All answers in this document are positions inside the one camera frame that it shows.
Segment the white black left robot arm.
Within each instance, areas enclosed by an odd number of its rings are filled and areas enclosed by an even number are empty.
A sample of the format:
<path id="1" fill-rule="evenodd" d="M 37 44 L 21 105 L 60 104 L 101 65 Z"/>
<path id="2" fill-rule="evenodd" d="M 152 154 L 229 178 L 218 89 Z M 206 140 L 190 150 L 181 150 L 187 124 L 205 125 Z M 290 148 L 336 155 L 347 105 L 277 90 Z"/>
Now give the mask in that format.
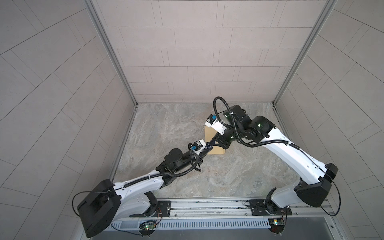
<path id="1" fill-rule="evenodd" d="M 203 162 L 213 147 L 192 147 L 186 153 L 172 149 L 147 175 L 134 180 L 112 183 L 106 179 L 78 204 L 76 211 L 82 221 L 86 237 L 92 238 L 105 230 L 113 221 L 125 217 L 151 217 L 158 206 L 153 192 L 170 185 Z"/>

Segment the tan kraft envelope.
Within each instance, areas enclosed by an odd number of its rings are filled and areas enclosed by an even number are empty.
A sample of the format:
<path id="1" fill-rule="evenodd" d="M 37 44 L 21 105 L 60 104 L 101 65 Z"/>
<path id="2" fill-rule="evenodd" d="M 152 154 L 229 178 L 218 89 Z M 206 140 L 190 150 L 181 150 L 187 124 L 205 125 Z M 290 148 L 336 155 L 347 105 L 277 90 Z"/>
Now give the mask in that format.
<path id="1" fill-rule="evenodd" d="M 206 144 L 212 140 L 212 138 L 218 133 L 213 128 L 205 126 L 205 142 Z M 223 155 L 225 150 L 221 147 L 214 146 L 208 155 Z"/>

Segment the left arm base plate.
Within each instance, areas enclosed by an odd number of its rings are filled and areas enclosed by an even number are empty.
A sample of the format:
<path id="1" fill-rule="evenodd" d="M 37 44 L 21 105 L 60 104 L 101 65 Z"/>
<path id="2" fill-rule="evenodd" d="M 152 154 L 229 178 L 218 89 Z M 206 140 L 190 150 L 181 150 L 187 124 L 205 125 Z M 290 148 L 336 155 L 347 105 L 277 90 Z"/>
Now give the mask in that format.
<path id="1" fill-rule="evenodd" d="M 130 215 L 130 218 L 154 218 L 169 217 L 171 211 L 171 201 L 158 201 L 156 205 L 151 204 L 149 209 L 143 214 Z"/>

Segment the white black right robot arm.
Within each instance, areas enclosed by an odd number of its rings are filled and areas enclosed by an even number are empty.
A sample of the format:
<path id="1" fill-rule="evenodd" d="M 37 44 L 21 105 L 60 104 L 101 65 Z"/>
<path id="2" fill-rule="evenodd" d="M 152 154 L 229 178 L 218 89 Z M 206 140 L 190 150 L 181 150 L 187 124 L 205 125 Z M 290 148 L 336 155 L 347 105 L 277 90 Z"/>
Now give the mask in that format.
<path id="1" fill-rule="evenodd" d="M 237 142 L 248 148 L 265 147 L 300 177 L 298 181 L 284 188 L 272 189 L 264 200 L 264 209 L 270 215 L 296 203 L 305 203 L 320 208 L 336 184 L 334 179 L 338 167 L 324 164 L 308 155 L 301 147 L 290 141 L 270 120 L 263 116 L 251 119 L 244 109 L 230 107 L 222 97 L 213 100 L 214 115 L 207 119 L 207 125 L 217 131 L 210 141 L 212 147 L 227 150 Z"/>

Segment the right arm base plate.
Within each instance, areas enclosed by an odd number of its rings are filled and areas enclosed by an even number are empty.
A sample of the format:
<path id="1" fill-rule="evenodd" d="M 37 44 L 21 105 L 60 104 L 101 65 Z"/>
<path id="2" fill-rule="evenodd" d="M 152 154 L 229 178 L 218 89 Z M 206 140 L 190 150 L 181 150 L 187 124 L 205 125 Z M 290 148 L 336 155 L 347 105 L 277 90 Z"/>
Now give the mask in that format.
<path id="1" fill-rule="evenodd" d="M 251 209 L 253 216 L 292 215 L 290 208 L 279 208 L 274 202 L 267 200 L 248 200 L 245 202 L 245 206 Z"/>

